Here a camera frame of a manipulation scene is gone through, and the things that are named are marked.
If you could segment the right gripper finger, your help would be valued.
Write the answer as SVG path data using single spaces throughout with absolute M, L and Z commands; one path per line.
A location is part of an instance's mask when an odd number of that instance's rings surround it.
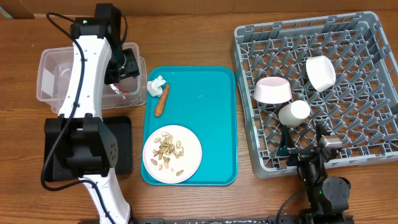
M 315 125 L 315 131 L 316 131 L 316 137 L 322 137 L 322 136 L 329 136 L 330 133 L 325 129 L 325 127 L 317 122 Z
M 281 139 L 278 147 L 278 155 L 288 156 L 290 152 L 294 150 L 295 144 L 290 136 L 289 129 L 286 125 L 283 125 Z

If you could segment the red snack wrapper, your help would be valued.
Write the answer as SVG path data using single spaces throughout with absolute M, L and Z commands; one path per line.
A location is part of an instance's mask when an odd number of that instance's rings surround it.
M 118 83 L 110 84 L 109 87 L 110 87 L 115 93 L 122 95 L 122 98 L 123 98 L 124 100 L 126 99 L 126 96 L 125 96 L 124 94 L 125 94 L 125 93 L 129 93 L 128 90 L 123 90 L 123 89 L 120 87 L 120 84 L 118 84 Z

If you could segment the white cup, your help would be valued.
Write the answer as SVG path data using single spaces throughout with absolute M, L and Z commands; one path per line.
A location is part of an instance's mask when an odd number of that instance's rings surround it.
M 296 100 L 279 110 L 278 119 L 288 128 L 299 126 L 310 115 L 310 105 L 303 100 Z

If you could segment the white tissue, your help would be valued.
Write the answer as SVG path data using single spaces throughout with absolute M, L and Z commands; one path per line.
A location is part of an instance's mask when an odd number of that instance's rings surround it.
M 147 91 L 152 97 L 160 97 L 163 94 L 162 86 L 166 83 L 162 75 L 159 75 L 152 81 L 147 82 Z

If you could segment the orange carrot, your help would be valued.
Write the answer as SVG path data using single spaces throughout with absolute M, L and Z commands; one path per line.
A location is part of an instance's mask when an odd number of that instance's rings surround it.
M 170 90 L 170 84 L 168 83 L 166 85 L 166 87 L 164 88 L 164 91 L 158 101 L 157 106 L 155 107 L 154 115 L 156 117 L 160 117 L 162 115 L 162 113 L 164 112 L 165 103 L 166 103 L 167 97 L 169 95 L 169 90 Z

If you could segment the pink shallow bowl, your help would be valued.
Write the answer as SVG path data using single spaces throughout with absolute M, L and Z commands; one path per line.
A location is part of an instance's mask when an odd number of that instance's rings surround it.
M 292 92 L 288 80 L 281 77 L 266 77 L 260 79 L 256 85 L 253 97 L 265 104 L 281 104 L 292 99 Z

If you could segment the white bowl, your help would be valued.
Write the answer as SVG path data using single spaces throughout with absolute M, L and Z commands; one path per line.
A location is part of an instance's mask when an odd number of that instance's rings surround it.
M 308 79 L 317 92 L 323 92 L 335 85 L 336 73 L 328 57 L 324 55 L 309 57 L 305 68 Z

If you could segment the white plate with peanut shells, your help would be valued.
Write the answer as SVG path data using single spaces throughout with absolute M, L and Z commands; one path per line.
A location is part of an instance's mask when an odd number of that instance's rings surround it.
M 163 184 L 188 180 L 202 160 L 201 143 L 188 128 L 168 125 L 154 131 L 146 140 L 142 161 L 145 170 Z

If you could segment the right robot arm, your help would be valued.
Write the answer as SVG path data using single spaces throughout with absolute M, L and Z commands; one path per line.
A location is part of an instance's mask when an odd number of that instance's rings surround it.
M 309 207 L 299 211 L 292 218 L 293 223 L 353 223 L 353 217 L 344 215 L 349 209 L 351 183 L 344 177 L 329 177 L 325 163 L 335 159 L 342 150 L 343 143 L 338 136 L 331 135 L 322 124 L 315 126 L 316 143 L 304 149 L 295 147 L 286 125 L 277 155 L 287 156 L 288 166 L 295 166 L 304 189 L 288 198 L 279 208 L 275 222 L 281 223 L 282 211 L 293 199 L 307 194 Z

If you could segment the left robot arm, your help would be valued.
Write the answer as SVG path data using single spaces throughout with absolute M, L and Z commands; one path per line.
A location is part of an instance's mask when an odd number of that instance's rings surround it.
M 73 42 L 73 65 L 67 95 L 56 118 L 44 124 L 45 157 L 40 175 L 67 172 L 73 185 L 83 184 L 101 223 L 132 223 L 131 206 L 116 176 L 119 150 L 132 147 L 131 120 L 102 116 L 105 85 L 140 74 L 131 49 L 124 49 L 127 20 L 111 3 L 96 5 L 92 17 L 72 20 L 66 35 Z

